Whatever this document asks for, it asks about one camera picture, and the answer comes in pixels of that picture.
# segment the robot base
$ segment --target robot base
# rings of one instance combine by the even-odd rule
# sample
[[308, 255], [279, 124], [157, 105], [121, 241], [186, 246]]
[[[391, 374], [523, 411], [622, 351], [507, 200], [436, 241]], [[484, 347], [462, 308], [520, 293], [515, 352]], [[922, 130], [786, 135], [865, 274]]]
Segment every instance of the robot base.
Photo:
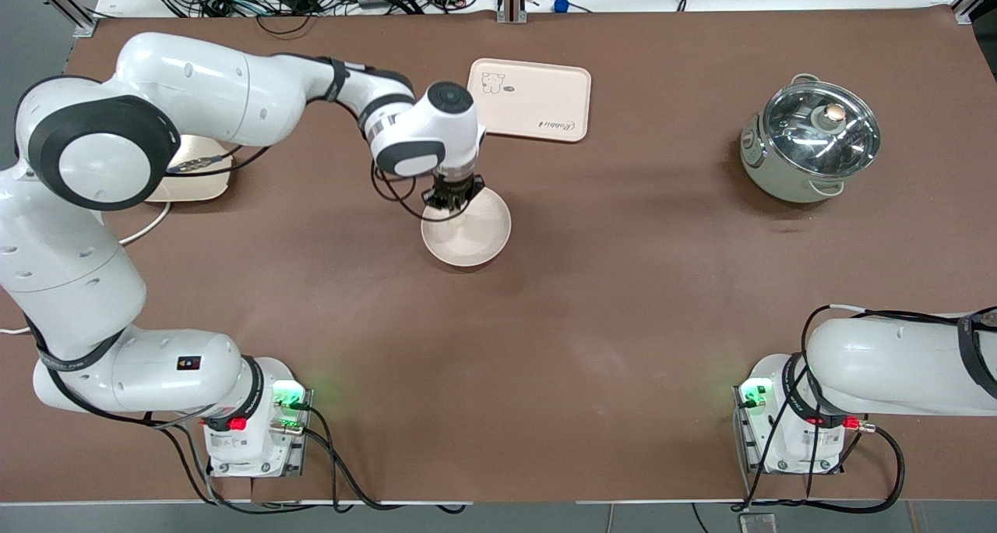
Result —
[[[813, 424], [797, 416], [787, 408], [773, 430], [779, 410], [786, 401], [782, 375], [783, 367], [790, 359], [788, 355], [769, 355], [752, 369], [751, 376], [739, 387], [734, 387], [734, 437], [737, 442], [738, 459], [747, 480], [748, 473], [754, 473], [762, 458], [762, 451], [769, 434], [775, 434], [766, 455], [762, 472], [770, 474], [808, 474], [811, 471], [813, 455]], [[745, 402], [754, 401], [758, 405], [746, 408]], [[820, 428], [816, 433], [816, 459], [813, 474], [840, 472], [837, 467], [841, 448], [844, 446], [844, 428]]]
[[296, 383], [284, 363], [273, 358], [257, 358], [256, 362], [263, 370], [264, 385], [259, 407], [246, 419], [245, 429], [218, 432], [204, 426], [211, 476], [301, 475], [307, 440], [302, 430], [309, 424], [311, 413], [280, 403], [286, 400], [286, 391], [292, 390], [291, 394], [297, 396], [295, 402], [310, 404], [312, 391]]

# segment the cooking pot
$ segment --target cooking pot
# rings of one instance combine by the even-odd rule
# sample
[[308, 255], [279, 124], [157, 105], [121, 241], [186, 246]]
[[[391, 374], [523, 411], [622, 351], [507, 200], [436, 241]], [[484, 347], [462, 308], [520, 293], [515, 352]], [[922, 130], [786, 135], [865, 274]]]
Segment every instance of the cooking pot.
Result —
[[850, 90], [800, 74], [741, 132], [741, 162], [763, 191], [811, 203], [844, 191], [844, 182], [879, 152], [879, 125]]

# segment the brown tabletop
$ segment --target brown tabletop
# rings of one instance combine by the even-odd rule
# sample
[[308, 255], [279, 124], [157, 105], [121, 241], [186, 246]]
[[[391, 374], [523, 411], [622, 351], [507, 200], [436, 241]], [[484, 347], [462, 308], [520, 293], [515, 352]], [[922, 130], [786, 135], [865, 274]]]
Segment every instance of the brown tabletop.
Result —
[[[271, 28], [299, 19], [275, 19]], [[313, 19], [292, 40], [252, 19], [112, 19], [69, 72], [106, 79], [122, 43], [163, 31], [252, 53], [332, 55], [423, 90], [476, 58], [580, 65], [587, 138], [489, 136], [478, 170], [513, 213], [479, 270], [453, 270], [375, 195], [339, 107], [212, 203], [178, 206], [128, 248], [149, 285], [138, 324], [227, 332], [284, 360], [360, 483], [387, 500], [734, 499], [744, 487], [730, 387], [798, 348], [813, 307], [957, 312], [994, 302], [997, 90], [947, 8], [913, 11]], [[737, 139], [797, 72], [840, 83], [879, 118], [879, 159], [844, 194], [792, 206], [759, 191]], [[119, 235], [157, 206], [113, 214]], [[17, 324], [4, 296], [0, 323]], [[167, 440], [40, 405], [35, 355], [0, 337], [0, 499], [192, 498]], [[910, 498], [997, 497], [997, 420], [876, 417], [904, 447]], [[875, 439], [815, 494], [876, 498]], [[327, 459], [256, 499], [328, 499]], [[802, 477], [762, 496], [800, 496]], [[245, 491], [245, 483], [234, 488]]]

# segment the robotic arm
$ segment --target robotic arm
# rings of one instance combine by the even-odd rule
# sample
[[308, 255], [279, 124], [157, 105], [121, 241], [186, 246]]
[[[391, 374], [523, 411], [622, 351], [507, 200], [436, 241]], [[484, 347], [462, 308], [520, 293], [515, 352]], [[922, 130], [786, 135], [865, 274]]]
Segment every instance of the robotic arm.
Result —
[[60, 77], [25, 93], [17, 159], [0, 159], [0, 284], [38, 338], [41, 401], [199, 413], [221, 474], [284, 473], [300, 433], [288, 405], [303, 387], [284, 363], [242, 356], [223, 334], [134, 327], [146, 285], [100, 212], [146, 199], [181, 134], [270, 146], [313, 101], [351, 111], [385, 173], [434, 175], [428, 205], [459, 211], [484, 188], [474, 174], [484, 126], [455, 83], [416, 101], [396, 72], [145, 33], [106, 82]]
[[837, 469], [844, 430], [865, 431], [857, 415], [866, 413], [997, 416], [993, 316], [955, 319], [956, 326], [882, 316], [831, 319], [813, 331], [807, 358], [763, 358], [738, 387], [749, 462], [759, 462], [770, 441], [765, 472], [809, 473], [816, 441], [813, 472]]

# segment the pot handle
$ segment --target pot handle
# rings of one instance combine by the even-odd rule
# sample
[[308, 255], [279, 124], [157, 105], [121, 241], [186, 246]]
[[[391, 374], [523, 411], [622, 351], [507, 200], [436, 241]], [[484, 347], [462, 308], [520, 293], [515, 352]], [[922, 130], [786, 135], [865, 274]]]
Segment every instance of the pot handle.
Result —
[[809, 188], [811, 188], [813, 192], [816, 192], [821, 196], [825, 196], [825, 198], [834, 198], [835, 196], [840, 195], [840, 193], [844, 192], [844, 181], [834, 182], [834, 186], [832, 186], [832, 188], [829, 189], [816, 188], [816, 185], [813, 184], [813, 181], [811, 179], [808, 179], [807, 185], [809, 185]]
[[791, 79], [790, 85], [793, 85], [793, 83], [802, 83], [805, 81], [819, 82], [820, 78], [816, 75], [813, 75], [811, 72], [798, 72], [798, 74], [794, 75], [793, 79]]

